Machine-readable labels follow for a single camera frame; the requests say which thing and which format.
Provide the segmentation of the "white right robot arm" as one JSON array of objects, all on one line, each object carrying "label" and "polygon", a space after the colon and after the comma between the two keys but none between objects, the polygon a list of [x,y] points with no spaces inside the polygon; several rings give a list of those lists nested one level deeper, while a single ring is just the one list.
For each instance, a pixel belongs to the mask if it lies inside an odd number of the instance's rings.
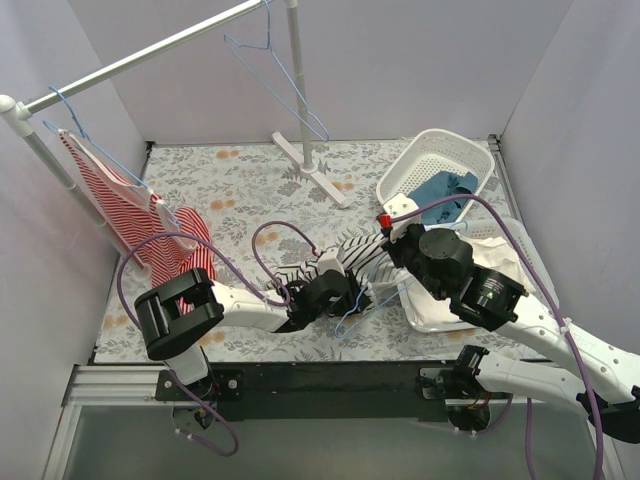
[{"label": "white right robot arm", "polygon": [[472,246],[446,228],[411,223],[381,229],[393,264],[406,269],[460,320],[515,340],[554,362],[554,367],[507,361],[466,347],[452,373],[464,397],[481,391],[527,395],[562,405],[622,442],[639,441],[639,357],[566,320],[508,276],[473,260]]}]

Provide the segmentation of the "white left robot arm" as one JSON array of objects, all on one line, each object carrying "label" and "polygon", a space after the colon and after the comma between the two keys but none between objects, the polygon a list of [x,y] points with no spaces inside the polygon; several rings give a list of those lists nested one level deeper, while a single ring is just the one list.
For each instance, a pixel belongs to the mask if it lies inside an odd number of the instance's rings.
[{"label": "white left robot arm", "polygon": [[218,326],[291,333],[322,316],[350,316],[372,304],[350,270],[328,270],[312,280],[292,280],[286,288],[290,303],[274,306],[195,268],[139,296],[134,307],[147,356],[163,362],[176,376],[160,385],[173,391],[179,387],[193,400],[213,400],[219,395],[221,379],[197,345]]}]

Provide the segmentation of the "black white striped tank top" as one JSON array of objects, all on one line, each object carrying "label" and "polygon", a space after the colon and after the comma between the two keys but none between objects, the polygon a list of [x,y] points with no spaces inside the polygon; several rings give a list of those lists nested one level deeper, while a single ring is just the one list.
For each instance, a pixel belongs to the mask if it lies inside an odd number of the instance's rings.
[{"label": "black white striped tank top", "polygon": [[381,233],[351,237],[329,247],[318,258],[278,267],[274,276],[282,284],[293,280],[311,281],[320,274],[319,263],[329,257],[331,266],[340,263],[344,271],[351,271],[355,275],[358,284],[356,292],[362,290],[374,304],[379,304],[383,294],[410,277],[406,269],[395,267],[388,253],[382,249],[383,241]]}]

